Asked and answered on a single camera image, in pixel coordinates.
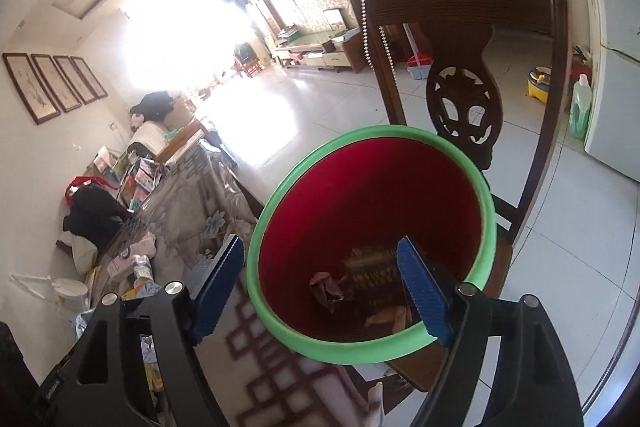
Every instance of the framed picture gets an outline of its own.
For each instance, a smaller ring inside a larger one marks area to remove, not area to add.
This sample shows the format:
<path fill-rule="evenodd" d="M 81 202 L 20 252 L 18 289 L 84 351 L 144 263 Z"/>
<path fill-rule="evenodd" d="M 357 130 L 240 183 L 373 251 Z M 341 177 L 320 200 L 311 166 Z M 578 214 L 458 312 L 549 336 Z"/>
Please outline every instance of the framed picture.
<path fill-rule="evenodd" d="M 84 58 L 71 57 L 71 62 L 76 70 L 78 70 L 78 73 L 84 78 L 85 83 L 89 84 L 89 88 L 94 92 L 95 96 L 98 98 L 107 98 L 107 96 L 109 96 L 104 90 L 104 87 L 102 87 L 102 84 L 95 78 L 94 72 L 87 66 Z"/>
<path fill-rule="evenodd" d="M 340 8 L 331 8 L 322 12 L 324 20 L 329 23 L 333 31 L 346 30 L 347 25 L 344 23 L 344 18 L 340 12 Z"/>
<path fill-rule="evenodd" d="M 82 107 L 82 102 L 54 64 L 51 55 L 32 53 L 31 60 L 60 109 L 69 112 Z"/>
<path fill-rule="evenodd" d="M 33 121 L 40 125 L 60 115 L 26 53 L 3 53 L 2 60 Z"/>
<path fill-rule="evenodd" d="M 66 55 L 54 55 L 53 60 L 56 61 L 56 64 L 62 71 L 62 74 L 65 75 L 67 82 L 74 88 L 75 92 L 82 100 L 82 103 L 92 103 L 98 100 L 97 95 L 89 88 L 89 84 L 87 81 L 82 78 L 78 70 L 71 62 L 71 58 L 66 57 Z"/>

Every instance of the white refrigerator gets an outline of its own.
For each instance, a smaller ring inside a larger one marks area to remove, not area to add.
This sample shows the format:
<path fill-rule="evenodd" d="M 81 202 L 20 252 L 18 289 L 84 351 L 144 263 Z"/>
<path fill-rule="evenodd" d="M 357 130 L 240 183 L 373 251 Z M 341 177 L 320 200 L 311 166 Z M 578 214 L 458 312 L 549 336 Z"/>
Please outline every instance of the white refrigerator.
<path fill-rule="evenodd" d="M 640 181 L 640 0 L 596 2 L 600 58 L 585 150 Z"/>

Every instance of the bucket rim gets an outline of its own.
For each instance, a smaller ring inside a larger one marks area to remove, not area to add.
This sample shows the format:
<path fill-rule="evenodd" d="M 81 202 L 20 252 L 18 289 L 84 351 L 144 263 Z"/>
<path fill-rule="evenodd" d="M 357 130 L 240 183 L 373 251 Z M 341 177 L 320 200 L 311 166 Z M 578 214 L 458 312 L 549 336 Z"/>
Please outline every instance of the bucket rim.
<path fill-rule="evenodd" d="M 415 140 L 428 144 L 447 155 L 465 173 L 478 197 L 482 222 L 478 254 L 471 270 L 465 277 L 465 281 L 484 289 L 494 265 L 497 235 L 494 200 L 484 176 L 462 150 L 440 136 L 405 125 L 365 127 L 331 140 L 298 163 L 271 195 L 255 226 L 246 258 L 247 290 L 258 317 L 274 337 L 290 349 L 310 359 L 340 365 L 386 362 L 404 357 L 436 340 L 427 332 L 422 322 L 398 333 L 370 341 L 338 343 L 308 337 L 284 323 L 271 310 L 259 283 L 258 262 L 265 231 L 278 205 L 295 183 L 313 165 L 338 149 L 362 140 L 387 137 Z"/>

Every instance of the detergent bottle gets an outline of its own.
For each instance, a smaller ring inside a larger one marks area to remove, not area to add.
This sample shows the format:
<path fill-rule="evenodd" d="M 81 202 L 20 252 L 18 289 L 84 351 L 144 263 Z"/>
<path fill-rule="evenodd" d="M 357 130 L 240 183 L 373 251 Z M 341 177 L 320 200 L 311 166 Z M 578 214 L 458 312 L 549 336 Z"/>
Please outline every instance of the detergent bottle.
<path fill-rule="evenodd" d="M 584 140 L 587 134 L 592 99 L 593 93 L 591 93 L 587 75 L 581 74 L 578 82 L 574 84 L 574 97 L 571 101 L 571 112 L 569 113 L 569 132 L 571 136 L 578 140 Z"/>

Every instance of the chair seat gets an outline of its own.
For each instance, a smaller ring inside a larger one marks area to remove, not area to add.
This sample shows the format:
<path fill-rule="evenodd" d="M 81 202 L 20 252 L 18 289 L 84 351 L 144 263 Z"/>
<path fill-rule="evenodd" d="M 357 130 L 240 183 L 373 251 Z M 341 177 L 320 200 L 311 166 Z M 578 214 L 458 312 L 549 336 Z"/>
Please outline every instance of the chair seat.
<path fill-rule="evenodd" d="M 512 255 L 513 246 L 504 237 L 504 231 L 498 227 L 494 267 L 484 287 L 484 293 L 488 297 L 500 296 Z M 442 344 L 434 342 L 410 355 L 389 360 L 387 364 L 416 389 L 427 392 L 433 387 L 445 355 L 446 350 Z"/>

